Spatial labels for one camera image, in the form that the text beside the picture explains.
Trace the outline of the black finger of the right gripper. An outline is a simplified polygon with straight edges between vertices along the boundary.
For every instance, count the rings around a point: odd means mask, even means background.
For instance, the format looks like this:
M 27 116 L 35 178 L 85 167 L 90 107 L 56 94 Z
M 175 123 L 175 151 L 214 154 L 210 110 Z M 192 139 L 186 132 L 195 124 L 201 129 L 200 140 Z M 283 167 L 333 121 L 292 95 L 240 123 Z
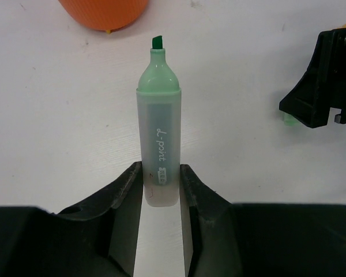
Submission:
M 279 103 L 280 111 L 293 116 L 308 128 L 319 128 L 328 123 L 332 48 L 332 32 L 321 32 L 304 75 Z

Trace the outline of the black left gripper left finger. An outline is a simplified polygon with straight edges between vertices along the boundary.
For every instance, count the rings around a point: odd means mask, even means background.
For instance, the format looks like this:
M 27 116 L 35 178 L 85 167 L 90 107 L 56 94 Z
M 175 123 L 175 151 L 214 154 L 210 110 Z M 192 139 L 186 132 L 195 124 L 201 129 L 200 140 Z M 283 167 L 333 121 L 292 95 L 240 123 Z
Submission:
M 61 212 L 0 207 L 0 276 L 132 276 L 142 164 Z

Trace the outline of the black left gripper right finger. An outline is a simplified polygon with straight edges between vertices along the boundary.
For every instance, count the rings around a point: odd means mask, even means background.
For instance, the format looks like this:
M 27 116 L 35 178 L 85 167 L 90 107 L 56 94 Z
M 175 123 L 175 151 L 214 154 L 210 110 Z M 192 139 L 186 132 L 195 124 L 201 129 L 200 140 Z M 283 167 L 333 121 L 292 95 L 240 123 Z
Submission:
M 180 167 L 186 276 L 346 276 L 346 205 L 230 203 Z

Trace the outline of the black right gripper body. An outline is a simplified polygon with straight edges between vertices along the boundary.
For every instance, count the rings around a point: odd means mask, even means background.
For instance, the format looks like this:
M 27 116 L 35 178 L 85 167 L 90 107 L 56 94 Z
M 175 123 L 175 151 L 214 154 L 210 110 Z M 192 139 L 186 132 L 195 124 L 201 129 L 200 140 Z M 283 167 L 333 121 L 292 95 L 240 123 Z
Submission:
M 335 121 L 346 125 L 346 28 L 332 30 L 329 47 L 329 106 L 340 112 Z

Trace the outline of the light green highlighter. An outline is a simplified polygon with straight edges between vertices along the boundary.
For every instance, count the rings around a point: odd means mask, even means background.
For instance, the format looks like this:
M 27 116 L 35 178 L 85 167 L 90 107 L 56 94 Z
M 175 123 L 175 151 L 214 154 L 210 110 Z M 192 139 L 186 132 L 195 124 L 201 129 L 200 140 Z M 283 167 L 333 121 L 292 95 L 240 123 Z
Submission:
M 162 36 L 152 39 L 136 96 L 145 198 L 152 207 L 170 207 L 179 199 L 182 90 Z

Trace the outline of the orange round desk organizer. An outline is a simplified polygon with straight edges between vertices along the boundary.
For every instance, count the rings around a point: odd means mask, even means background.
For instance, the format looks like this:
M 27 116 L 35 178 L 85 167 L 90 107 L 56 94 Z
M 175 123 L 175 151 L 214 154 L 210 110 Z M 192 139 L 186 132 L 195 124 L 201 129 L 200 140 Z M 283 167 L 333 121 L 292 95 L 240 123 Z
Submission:
M 97 31 L 124 28 L 144 12 L 148 0 L 59 0 L 79 24 Z

